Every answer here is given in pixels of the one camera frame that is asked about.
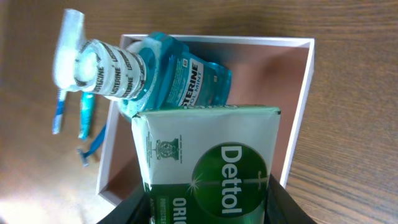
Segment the blue Listerine mouthwash bottle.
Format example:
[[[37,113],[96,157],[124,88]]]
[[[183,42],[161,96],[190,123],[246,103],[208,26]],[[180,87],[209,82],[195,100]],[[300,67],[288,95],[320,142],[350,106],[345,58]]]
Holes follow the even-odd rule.
[[[87,41],[73,77],[79,90],[117,101],[131,118],[145,110],[225,105],[232,72],[200,59],[172,36],[153,32],[126,49]]]

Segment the clear pump spray bottle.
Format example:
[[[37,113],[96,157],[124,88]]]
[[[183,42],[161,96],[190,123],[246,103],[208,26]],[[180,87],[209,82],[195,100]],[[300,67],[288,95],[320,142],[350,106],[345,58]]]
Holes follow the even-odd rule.
[[[74,79],[75,60],[85,42],[84,13],[75,9],[66,9],[58,37],[53,61],[53,80],[59,89],[79,91]]]

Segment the green white Dettol soap box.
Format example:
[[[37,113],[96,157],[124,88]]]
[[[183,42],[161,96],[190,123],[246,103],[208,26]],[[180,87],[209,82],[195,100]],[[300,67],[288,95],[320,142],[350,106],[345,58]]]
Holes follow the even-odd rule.
[[[131,121],[151,223],[263,223],[281,112],[180,108]]]

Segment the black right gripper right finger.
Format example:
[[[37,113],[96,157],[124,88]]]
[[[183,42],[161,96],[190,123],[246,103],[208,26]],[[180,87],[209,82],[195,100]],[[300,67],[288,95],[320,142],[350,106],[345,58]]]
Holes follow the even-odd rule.
[[[269,189],[264,224],[317,224],[279,184],[273,175]]]

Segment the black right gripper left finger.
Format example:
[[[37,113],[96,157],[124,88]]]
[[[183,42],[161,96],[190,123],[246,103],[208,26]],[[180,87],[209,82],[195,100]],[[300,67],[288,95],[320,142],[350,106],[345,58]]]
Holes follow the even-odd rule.
[[[149,199],[145,196],[143,184],[140,183],[127,199],[123,200],[98,224],[149,224]]]

